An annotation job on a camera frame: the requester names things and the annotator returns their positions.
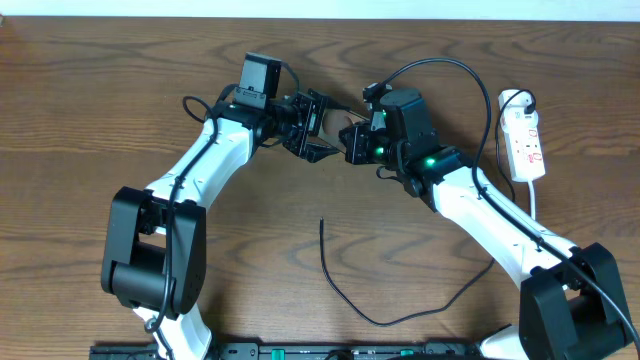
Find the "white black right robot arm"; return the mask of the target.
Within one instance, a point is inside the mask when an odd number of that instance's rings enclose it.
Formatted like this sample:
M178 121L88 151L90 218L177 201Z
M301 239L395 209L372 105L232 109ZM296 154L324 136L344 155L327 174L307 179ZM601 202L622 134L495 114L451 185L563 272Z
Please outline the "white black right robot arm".
M604 359L638 344L619 269L601 244L579 247L537 223L468 156L440 143L415 89L388 91L372 119L339 133L352 164L378 164L464 229L520 292L519 321L481 340L488 359Z

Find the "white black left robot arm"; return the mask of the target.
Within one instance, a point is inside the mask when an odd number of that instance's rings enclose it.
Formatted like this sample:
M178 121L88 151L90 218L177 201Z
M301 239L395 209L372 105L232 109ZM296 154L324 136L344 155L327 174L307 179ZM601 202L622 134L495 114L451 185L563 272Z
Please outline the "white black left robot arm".
M309 144L328 115L347 107L313 89L281 100L269 87L227 85L203 105L202 131L163 176L138 190L121 188L107 225L101 287L134 311L156 342L157 359L203 359L212 331L197 299L206 273L206 217L231 176L260 147L283 144L315 162L336 153Z

